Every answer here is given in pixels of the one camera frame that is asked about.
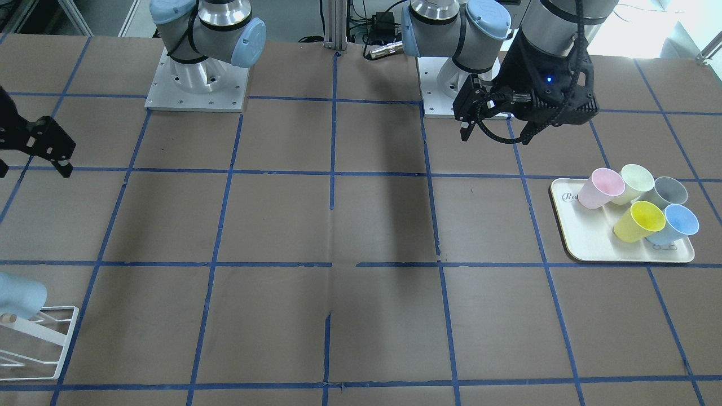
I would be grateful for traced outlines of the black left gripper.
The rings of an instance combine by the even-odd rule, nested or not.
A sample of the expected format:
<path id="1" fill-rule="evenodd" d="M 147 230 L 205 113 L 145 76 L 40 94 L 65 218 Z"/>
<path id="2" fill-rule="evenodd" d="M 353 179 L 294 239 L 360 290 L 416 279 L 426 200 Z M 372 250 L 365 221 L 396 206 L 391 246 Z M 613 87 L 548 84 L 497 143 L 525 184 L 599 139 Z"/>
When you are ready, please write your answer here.
<path id="1" fill-rule="evenodd" d="M 475 126 L 493 141 L 502 144 L 528 145 L 539 132 L 551 125 L 557 108 L 563 112 L 554 121 L 556 125 L 581 125 L 596 116 L 599 111 L 594 95 L 594 71 L 586 50 L 581 52 L 580 76 L 583 81 L 572 85 L 577 51 L 559 57 L 536 48 L 523 32 L 517 34 L 503 60 L 499 74 L 492 80 L 491 92 L 495 94 L 493 106 L 479 104 L 488 95 L 485 81 L 479 75 L 469 75 L 458 86 L 454 98 L 454 118 L 462 122 L 460 136 L 468 141 Z M 500 137 L 484 124 L 491 113 L 513 113 L 528 121 L 519 138 Z"/>

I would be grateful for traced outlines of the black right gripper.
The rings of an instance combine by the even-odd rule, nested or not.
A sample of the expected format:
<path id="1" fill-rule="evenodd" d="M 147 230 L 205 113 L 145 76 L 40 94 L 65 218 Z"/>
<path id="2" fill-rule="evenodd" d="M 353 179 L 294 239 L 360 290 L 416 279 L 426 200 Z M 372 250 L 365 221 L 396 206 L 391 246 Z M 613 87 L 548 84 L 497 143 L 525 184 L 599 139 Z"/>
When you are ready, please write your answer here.
<path id="1" fill-rule="evenodd" d="M 1 86 L 2 150 L 17 150 L 28 156 L 37 156 L 51 163 L 62 177 L 69 178 L 74 170 L 70 159 L 76 142 L 50 116 L 36 121 L 25 119 L 18 111 L 15 101 Z M 0 161 L 0 178 L 10 167 Z"/>

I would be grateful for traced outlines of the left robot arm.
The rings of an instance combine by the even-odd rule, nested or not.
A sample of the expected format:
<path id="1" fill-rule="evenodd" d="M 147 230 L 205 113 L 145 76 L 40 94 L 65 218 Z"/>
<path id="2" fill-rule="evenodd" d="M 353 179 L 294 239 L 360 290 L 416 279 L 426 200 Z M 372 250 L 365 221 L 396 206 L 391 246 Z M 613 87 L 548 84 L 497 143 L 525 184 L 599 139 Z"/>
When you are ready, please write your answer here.
<path id="1" fill-rule="evenodd" d="M 467 141 L 475 127 L 503 144 L 529 144 L 547 127 L 582 125 L 599 112 L 590 40 L 616 1 L 532 1 L 499 72 L 492 70 L 512 17 L 496 1 L 408 1 L 404 53 L 446 57 L 466 77 L 457 86 L 454 118 Z"/>

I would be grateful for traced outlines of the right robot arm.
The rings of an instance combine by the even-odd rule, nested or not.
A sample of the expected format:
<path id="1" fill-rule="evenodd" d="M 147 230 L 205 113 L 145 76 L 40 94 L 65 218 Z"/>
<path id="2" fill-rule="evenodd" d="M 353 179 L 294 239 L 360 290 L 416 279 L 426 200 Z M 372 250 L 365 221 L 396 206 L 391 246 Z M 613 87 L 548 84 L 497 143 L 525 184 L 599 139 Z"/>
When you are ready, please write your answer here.
<path id="1" fill-rule="evenodd" d="M 266 43 L 248 1 L 152 1 L 164 43 L 145 107 L 152 111 L 241 113 L 250 68 Z M 25 119 L 2 91 L 1 147 L 37 156 L 63 177 L 74 170 L 76 142 L 49 116 Z"/>

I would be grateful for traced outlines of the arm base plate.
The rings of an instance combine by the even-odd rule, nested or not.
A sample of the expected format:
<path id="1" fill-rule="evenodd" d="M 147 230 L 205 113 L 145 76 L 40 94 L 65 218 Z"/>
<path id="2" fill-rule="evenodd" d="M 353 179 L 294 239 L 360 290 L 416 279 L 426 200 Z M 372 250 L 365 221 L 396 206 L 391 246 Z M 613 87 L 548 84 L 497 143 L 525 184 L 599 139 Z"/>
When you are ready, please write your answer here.
<path id="1" fill-rule="evenodd" d="M 417 67 L 424 116 L 454 118 L 453 102 L 469 73 L 459 69 L 451 58 L 420 57 Z"/>
<path id="2" fill-rule="evenodd" d="M 144 107 L 152 111 L 242 113 L 250 69 L 216 59 L 181 64 L 162 50 Z"/>

